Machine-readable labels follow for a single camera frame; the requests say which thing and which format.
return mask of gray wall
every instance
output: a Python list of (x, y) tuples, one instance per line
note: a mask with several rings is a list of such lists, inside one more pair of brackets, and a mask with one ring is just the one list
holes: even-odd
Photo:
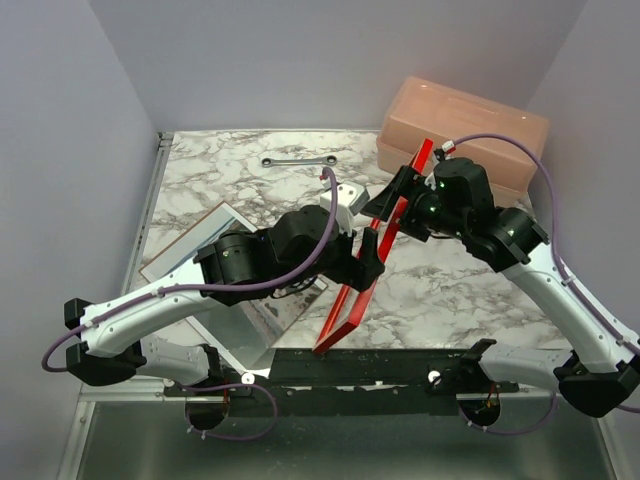
[[(544, 161), (561, 200), (563, 256), (581, 280), (640, 331), (640, 2), (590, 0), (533, 100), (551, 118)], [(531, 189), (548, 218), (546, 189)], [(630, 404), (640, 405), (640, 395)], [(616, 415), (640, 478), (640, 418)]]
[(91, 0), (159, 130), (378, 128), (423, 75), (524, 107), (585, 0)]
[(66, 300), (117, 294), (157, 136), (85, 0), (0, 11), (0, 465), (50, 479), (79, 383), (40, 357)]

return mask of marble surface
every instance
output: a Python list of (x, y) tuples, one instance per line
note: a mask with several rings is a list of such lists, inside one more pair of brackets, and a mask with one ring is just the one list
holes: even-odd
[[(376, 134), (353, 131), (204, 131), (175, 135), (153, 213), (143, 264), (220, 200), (257, 227), (283, 213), (317, 203), (322, 186), (316, 167), (263, 168), (260, 159), (333, 154), (338, 180), (377, 193), (391, 175), (376, 166)], [(521, 208), (530, 210), (525, 202)], [(358, 218), (364, 226), (369, 219)], [(145, 281), (138, 278), (138, 284)], [(339, 286), (330, 287), (278, 342), (311, 347)], [(189, 335), (185, 325), (166, 338)], [(468, 347), (491, 337), (512, 345), (562, 348), (568, 343), (515, 285), (474, 259), (455, 240), (426, 244), (399, 235), (361, 326), (341, 347)]]

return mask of wrench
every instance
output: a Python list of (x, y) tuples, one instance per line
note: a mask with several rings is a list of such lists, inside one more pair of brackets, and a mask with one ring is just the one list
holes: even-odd
[(317, 158), (294, 158), (291, 160), (275, 160), (273, 158), (263, 158), (262, 166), (264, 168), (283, 166), (288, 167), (290, 165), (335, 165), (338, 159), (333, 155), (327, 155), (326, 157)]

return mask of purple cable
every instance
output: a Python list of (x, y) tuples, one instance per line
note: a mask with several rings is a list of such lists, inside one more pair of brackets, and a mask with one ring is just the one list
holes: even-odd
[[(499, 133), (476, 133), (473, 135), (467, 135), (466, 137), (459, 138), (453, 142), (454, 145), (460, 145), (461, 143), (468, 142), (470, 140), (477, 140), (480, 138), (493, 138), (496, 140), (502, 140), (503, 142), (510, 143), (511, 145), (518, 147), (522, 150), (527, 156), (533, 160), (533, 162), (538, 166), (540, 172), (544, 176), (545, 182), (547, 182), (547, 188), (549, 189), (549, 196), (551, 197), (551, 255), (553, 256), (553, 261), (558, 268), (558, 272), (563, 280), (568, 280), (570, 275), (567, 273), (565, 269), (564, 262), (560, 257), (560, 253), (558, 251), (558, 200), (556, 196), (556, 190), (553, 186), (553, 181), (551, 180), (551, 175), (549, 174), (549, 170), (542, 164), (542, 161), (533, 153), (526, 145), (518, 140), (507, 137), (506, 135), (501, 135)], [(637, 345), (627, 341), (624, 339), (624, 335), (622, 335), (616, 328), (609, 323), (609, 320), (598, 310), (598, 308), (591, 303), (591, 301), (587, 298), (587, 296), (582, 293), (580, 288), (575, 285), (574, 282), (566, 282), (569, 286), (569, 289), (573, 292), (573, 294), (578, 297), (582, 305), (589, 310), (589, 312), (596, 318), (598, 323), (602, 325), (607, 332), (613, 335), (613, 338), (620, 341), (625, 347), (627, 347), (634, 355), (640, 356), (640, 348)], [(640, 408), (636, 407), (625, 407), (624, 405), (619, 405), (619, 409), (624, 410), (626, 412), (640, 413)]]
[(186, 387), (184, 385), (179, 385), (179, 386), (183, 390), (188, 390), (190, 392), (219, 392), (220, 390), (227, 390), (229, 388), (247, 388), (247, 387), (255, 388), (256, 390), (260, 390), (262, 393), (264, 393), (269, 399), (269, 401), (271, 402), (271, 406), (273, 407), (273, 419), (271, 420), (271, 423), (269, 424), (269, 426), (259, 433), (256, 433), (254, 435), (247, 435), (246, 437), (234, 437), (233, 435), (221, 435), (218, 433), (210, 433), (206, 430), (198, 430), (191, 424), (191, 419), (189, 418), (189, 414), (187, 413), (186, 420), (187, 420), (187, 423), (189, 424), (190, 430), (197, 432), (201, 435), (205, 435), (211, 438), (217, 438), (218, 440), (228, 440), (231, 442), (249, 442), (251, 440), (257, 440), (259, 438), (264, 437), (267, 433), (269, 433), (273, 429), (273, 427), (275, 427), (276, 422), (278, 421), (278, 404), (276, 403), (276, 399), (273, 397), (273, 395), (271, 395), (269, 390), (267, 390), (266, 388), (260, 385), (256, 385), (256, 384), (245, 385), (244, 383), (229, 383), (228, 385), (219, 385), (216, 387), (204, 387), (204, 388)]
[(542, 417), (538, 422), (534, 423), (533, 425), (526, 428), (521, 428), (518, 430), (496, 430), (489, 427), (484, 428), (484, 427), (481, 427), (480, 425), (476, 425), (475, 423), (472, 423), (471, 420), (469, 420), (467, 416), (464, 414), (461, 408), (458, 409), (458, 413), (464, 419), (464, 421), (467, 422), (467, 424), (469, 424), (471, 428), (479, 430), (483, 433), (490, 433), (491, 435), (500, 435), (503, 437), (514, 437), (516, 435), (525, 435), (541, 427), (544, 427), (553, 418), (553, 414), (557, 410), (557, 407), (558, 407), (558, 397), (555, 393), (553, 393), (551, 395), (551, 405), (549, 406), (549, 410), (547, 411), (547, 413), (545, 413), (544, 417)]
[[(315, 246), (311, 254), (307, 257), (307, 259), (298, 265), (296, 268), (291, 270), (289, 273), (282, 275), (281, 277), (274, 278), (273, 280), (269, 280), (267, 282), (261, 283), (253, 283), (249, 285), (198, 285), (198, 284), (185, 284), (185, 285), (175, 285), (171, 287), (159, 288), (159, 294), (167, 294), (173, 292), (181, 292), (184, 290), (198, 290), (202, 292), (251, 292), (254, 290), (266, 290), (269, 288), (274, 288), (282, 285), (283, 283), (288, 282), (296, 278), (298, 275), (304, 273), (304, 271), (309, 268), (313, 263), (318, 259), (320, 253), (327, 245), (329, 241), (329, 237), (331, 236), (331, 232), (333, 230), (333, 226), (336, 221), (336, 214), (338, 212), (338, 181), (336, 180), (336, 176), (333, 173), (333, 170), (330, 167), (324, 167), (322, 169), (322, 175), (324, 178), (329, 178), (331, 182), (331, 207), (329, 208), (329, 217), (327, 219), (327, 225), (325, 226), (324, 232), (318, 241), (318, 244)], [(131, 307), (134, 307), (140, 303), (146, 302), (147, 300), (151, 300), (155, 298), (151, 293), (146, 293), (139, 297), (133, 298), (128, 302), (119, 305), (108, 312), (103, 313), (102, 315), (98, 315), (92, 320), (93, 326), (99, 325), (105, 320), (111, 318), (112, 316), (123, 312)], [(49, 365), (49, 359), (53, 352), (60, 347), (64, 342), (74, 337), (78, 333), (81, 333), (89, 328), (87, 325), (80, 325), (75, 327), (72, 330), (69, 330), (66, 334), (60, 337), (58, 340), (53, 342), (53, 344), (47, 349), (44, 353), (41, 361), (42, 368), (47, 372), (52, 373), (60, 373), (66, 372), (67, 369), (65, 367), (52, 367)]]

